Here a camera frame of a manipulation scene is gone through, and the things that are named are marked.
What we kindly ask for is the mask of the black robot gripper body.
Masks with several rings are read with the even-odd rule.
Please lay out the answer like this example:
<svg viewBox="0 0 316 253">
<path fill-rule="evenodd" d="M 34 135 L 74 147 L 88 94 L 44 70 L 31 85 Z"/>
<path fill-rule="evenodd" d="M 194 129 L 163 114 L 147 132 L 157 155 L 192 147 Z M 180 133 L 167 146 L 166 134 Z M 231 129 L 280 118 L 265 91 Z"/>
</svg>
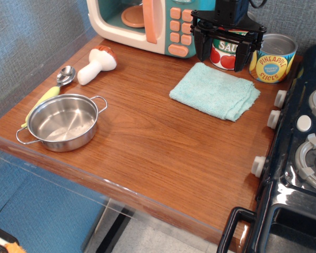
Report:
<svg viewBox="0 0 316 253">
<path fill-rule="evenodd" d="M 252 20 L 248 16 L 249 7 L 261 8 L 266 4 L 262 1 L 257 5 L 254 1 L 216 1 L 212 11 L 194 10 L 191 12 L 194 28 L 212 30 L 212 37 L 232 43 L 252 41 L 254 50 L 259 50 L 262 45 L 266 27 Z"/>
</svg>

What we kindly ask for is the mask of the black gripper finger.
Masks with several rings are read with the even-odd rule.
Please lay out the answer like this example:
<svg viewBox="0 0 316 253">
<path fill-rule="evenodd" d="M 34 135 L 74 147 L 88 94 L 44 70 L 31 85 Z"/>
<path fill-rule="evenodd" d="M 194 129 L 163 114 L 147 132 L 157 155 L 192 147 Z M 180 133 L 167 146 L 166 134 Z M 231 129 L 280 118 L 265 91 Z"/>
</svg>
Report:
<svg viewBox="0 0 316 253">
<path fill-rule="evenodd" d="M 235 66 L 234 71 L 240 72 L 247 64 L 254 50 L 254 43 L 252 41 L 242 41 L 238 44 L 235 51 Z"/>
<path fill-rule="evenodd" d="M 212 30 L 202 29 L 199 26 L 194 28 L 195 51 L 200 61 L 205 61 L 210 57 L 213 41 L 212 32 Z"/>
</svg>

